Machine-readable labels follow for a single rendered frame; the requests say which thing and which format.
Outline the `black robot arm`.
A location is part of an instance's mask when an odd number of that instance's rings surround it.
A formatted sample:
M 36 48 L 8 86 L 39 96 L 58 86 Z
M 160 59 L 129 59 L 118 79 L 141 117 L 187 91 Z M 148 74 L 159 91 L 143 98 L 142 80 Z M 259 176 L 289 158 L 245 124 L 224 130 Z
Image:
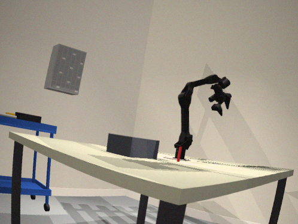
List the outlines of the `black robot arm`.
M 179 140 L 174 144 L 176 148 L 175 159 L 178 159 L 179 148 L 182 147 L 180 159 L 185 159 L 185 152 L 188 150 L 189 146 L 192 144 L 193 135 L 190 135 L 189 131 L 189 106 L 191 104 L 191 97 L 193 94 L 193 88 L 197 86 L 202 86 L 204 84 L 214 84 L 211 89 L 214 90 L 214 94 L 208 98 L 209 102 L 217 101 L 215 94 L 221 94 L 223 89 L 230 85 L 230 81 L 223 77 L 219 78 L 217 75 L 209 75 L 206 78 L 197 81 L 187 82 L 185 88 L 178 95 L 179 104 L 181 107 L 181 133 L 179 135 Z M 223 89 L 222 89 L 223 88 Z

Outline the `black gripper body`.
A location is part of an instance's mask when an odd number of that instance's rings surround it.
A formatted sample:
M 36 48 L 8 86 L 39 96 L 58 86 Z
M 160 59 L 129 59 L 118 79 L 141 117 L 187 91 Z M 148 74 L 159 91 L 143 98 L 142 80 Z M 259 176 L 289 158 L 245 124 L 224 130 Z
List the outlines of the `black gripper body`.
M 212 110 L 214 110 L 214 111 L 219 111 L 220 109 L 221 109 L 221 104 L 225 101 L 225 99 L 226 100 L 228 100 L 228 99 L 231 99 L 231 94 L 230 93 L 224 93 L 224 92 L 222 92 L 221 94 L 215 94 L 214 96 L 216 96 L 217 97 L 217 103 L 218 104 L 214 104 L 211 108 L 212 108 Z

